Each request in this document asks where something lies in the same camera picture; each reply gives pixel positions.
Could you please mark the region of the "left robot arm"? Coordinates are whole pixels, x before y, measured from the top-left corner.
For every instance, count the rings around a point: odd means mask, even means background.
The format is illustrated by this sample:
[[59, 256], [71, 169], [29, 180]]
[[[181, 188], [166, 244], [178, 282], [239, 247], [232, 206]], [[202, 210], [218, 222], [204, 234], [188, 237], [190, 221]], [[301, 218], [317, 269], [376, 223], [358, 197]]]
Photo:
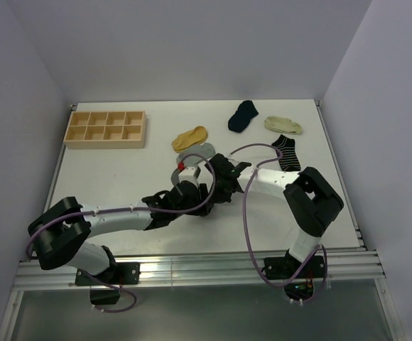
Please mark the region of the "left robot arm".
[[159, 229], [183, 215], [204, 217], [214, 206], [215, 189], [215, 185], [183, 180], [171, 190], [144, 197], [133, 208], [87, 210], [75, 197], [65, 197], [29, 225], [27, 252], [45, 271], [71, 266], [82, 276], [111, 283], [124, 272], [109, 247], [89, 243], [90, 237]]

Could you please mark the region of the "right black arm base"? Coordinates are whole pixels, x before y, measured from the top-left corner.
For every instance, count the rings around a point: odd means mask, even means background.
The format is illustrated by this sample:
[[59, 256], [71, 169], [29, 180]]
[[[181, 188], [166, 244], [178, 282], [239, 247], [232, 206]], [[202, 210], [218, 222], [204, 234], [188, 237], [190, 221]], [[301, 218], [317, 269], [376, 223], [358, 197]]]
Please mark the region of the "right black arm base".
[[[261, 268], [268, 280], [288, 280], [299, 268], [301, 263], [289, 253], [285, 256], [266, 257]], [[315, 295], [315, 279], [325, 279], [327, 265], [323, 256], [313, 256], [296, 276], [300, 282], [290, 283], [283, 288], [289, 299], [298, 301], [308, 300]]]

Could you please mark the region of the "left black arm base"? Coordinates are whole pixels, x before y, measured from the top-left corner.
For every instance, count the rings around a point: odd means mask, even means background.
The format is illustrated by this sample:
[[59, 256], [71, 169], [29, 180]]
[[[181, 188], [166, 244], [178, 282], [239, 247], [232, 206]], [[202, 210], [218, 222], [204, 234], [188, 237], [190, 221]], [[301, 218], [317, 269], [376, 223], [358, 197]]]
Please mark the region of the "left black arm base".
[[[93, 308], [107, 313], [120, 313], [132, 309], [137, 298], [125, 286], [139, 283], [140, 263], [121, 262], [101, 274], [92, 275], [81, 269], [77, 270], [75, 286], [90, 287], [90, 303]], [[130, 298], [130, 306], [112, 308], [120, 298]]]

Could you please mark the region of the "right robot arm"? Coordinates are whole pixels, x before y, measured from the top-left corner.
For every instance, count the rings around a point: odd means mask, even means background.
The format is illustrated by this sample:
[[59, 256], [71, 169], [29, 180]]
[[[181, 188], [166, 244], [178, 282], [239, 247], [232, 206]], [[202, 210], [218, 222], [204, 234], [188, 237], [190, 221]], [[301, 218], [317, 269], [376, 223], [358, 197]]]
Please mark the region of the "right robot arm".
[[288, 250], [286, 268], [292, 276], [303, 276], [311, 266], [308, 257], [344, 208], [342, 198], [320, 172], [313, 167], [285, 172], [257, 168], [248, 162], [234, 164], [220, 153], [205, 167], [215, 175], [215, 189], [210, 199], [215, 204], [230, 202], [233, 194], [245, 190], [287, 202], [299, 230]]

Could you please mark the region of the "dark grey sock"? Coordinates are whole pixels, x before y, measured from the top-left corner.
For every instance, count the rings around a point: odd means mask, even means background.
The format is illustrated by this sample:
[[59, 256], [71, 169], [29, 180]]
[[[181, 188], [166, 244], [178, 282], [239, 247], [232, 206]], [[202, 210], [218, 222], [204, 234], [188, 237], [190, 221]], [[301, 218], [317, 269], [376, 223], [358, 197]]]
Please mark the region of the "dark grey sock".
[[178, 191], [179, 195], [182, 195], [183, 192], [182, 190], [179, 188], [179, 184], [180, 184], [180, 180], [179, 180], [179, 174], [180, 174], [180, 170], [179, 169], [175, 169], [170, 177], [171, 183], [173, 185], [173, 187]]

